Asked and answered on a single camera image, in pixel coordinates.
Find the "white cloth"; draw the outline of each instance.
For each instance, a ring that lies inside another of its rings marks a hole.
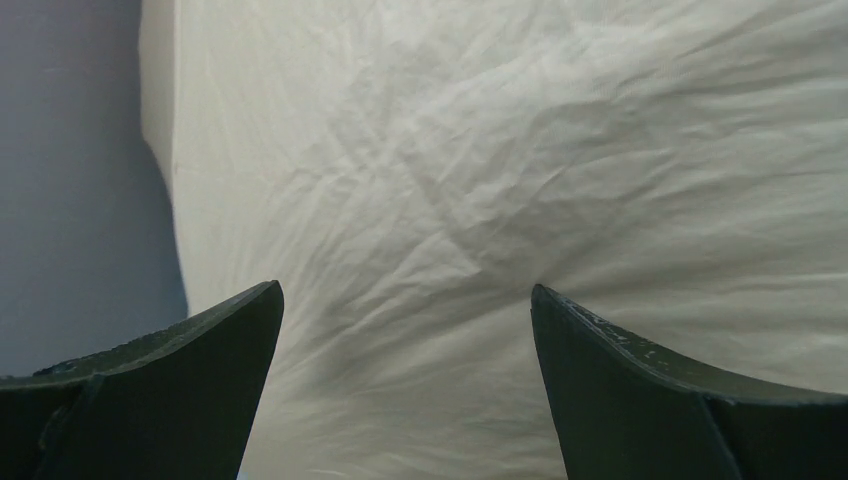
[[[175,25],[191,309],[286,293],[251,479],[564,478],[536,282],[848,392],[848,1],[204,0]]]

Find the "black plastic object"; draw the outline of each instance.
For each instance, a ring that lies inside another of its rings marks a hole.
[[[113,350],[0,382],[0,479],[233,480],[277,342],[260,284]]]
[[[711,367],[542,286],[532,306],[569,480],[848,479],[848,397]]]

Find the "gray surface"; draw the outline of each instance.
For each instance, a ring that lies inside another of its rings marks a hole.
[[[140,0],[0,0],[0,374],[186,314],[142,141]]]

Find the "wrinkled white fabric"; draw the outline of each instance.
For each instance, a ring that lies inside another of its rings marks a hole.
[[[251,480],[564,478],[537,282],[848,392],[848,1],[204,0],[175,22],[191,308],[286,294]]]

